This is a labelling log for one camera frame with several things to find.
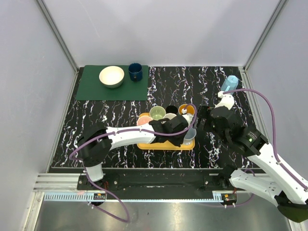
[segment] green placemat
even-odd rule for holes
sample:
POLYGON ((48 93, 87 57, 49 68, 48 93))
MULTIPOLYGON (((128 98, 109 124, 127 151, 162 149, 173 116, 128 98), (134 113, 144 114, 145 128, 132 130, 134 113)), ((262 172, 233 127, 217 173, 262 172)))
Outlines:
POLYGON ((144 101, 148 94, 149 66, 142 66, 141 81, 133 82, 129 78, 128 65, 117 65, 124 70, 123 84, 115 89, 105 87, 99 80, 100 72, 108 66, 87 65, 84 67, 76 100, 108 101, 144 101))

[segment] yellow tray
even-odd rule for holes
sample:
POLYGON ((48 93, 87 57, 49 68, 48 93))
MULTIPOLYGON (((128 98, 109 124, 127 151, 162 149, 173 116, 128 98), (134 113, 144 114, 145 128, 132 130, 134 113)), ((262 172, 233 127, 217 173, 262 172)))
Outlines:
MULTIPOLYGON (((142 113, 139 117, 150 116, 150 113, 142 113)), ((194 148, 194 139, 190 145, 174 146, 169 141, 164 143, 137 143, 138 148, 143 150, 191 150, 194 148)))

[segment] shiny metal surface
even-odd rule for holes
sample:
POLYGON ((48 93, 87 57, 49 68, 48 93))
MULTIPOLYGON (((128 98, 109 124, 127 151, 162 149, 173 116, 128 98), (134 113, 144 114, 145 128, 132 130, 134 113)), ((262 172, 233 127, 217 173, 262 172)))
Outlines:
MULTIPOLYGON (((241 201, 248 195, 240 194, 241 201)), ((290 231, 288 220, 266 200, 255 197, 248 205, 212 208, 203 203, 125 203, 131 223, 117 221, 87 203, 43 202, 36 231, 290 231)), ((119 203, 104 209, 125 215, 119 203)))

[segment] black marble table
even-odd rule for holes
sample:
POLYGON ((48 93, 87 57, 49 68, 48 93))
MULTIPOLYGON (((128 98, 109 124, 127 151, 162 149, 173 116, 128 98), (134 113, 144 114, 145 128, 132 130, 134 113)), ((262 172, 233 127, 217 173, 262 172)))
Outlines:
MULTIPOLYGON (((148 99, 146 101, 76 101, 81 75, 78 76, 72 94, 62 132, 57 144, 50 171, 81 168, 81 164, 68 159, 77 148, 82 131, 96 122, 103 121, 111 127, 135 126, 138 115, 151 107, 161 105, 180 106, 194 103, 214 106, 217 93, 228 75, 241 79, 238 67, 150 67, 148 99)), ((235 93, 236 114, 243 123, 254 126, 252 112, 246 94, 235 93)), ((243 156, 228 150, 212 133, 198 130, 195 148, 190 151, 140 150, 136 145, 124 146, 109 152, 103 167, 112 168, 223 168, 227 164, 236 167, 257 167, 243 156)))

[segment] dark blue cup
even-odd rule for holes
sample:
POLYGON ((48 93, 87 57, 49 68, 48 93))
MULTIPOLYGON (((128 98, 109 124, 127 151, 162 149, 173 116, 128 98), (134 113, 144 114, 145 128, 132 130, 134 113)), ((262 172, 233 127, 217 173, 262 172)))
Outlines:
POLYGON ((142 66, 141 64, 131 64, 128 66, 129 77, 131 81, 140 81, 142 80, 142 66))

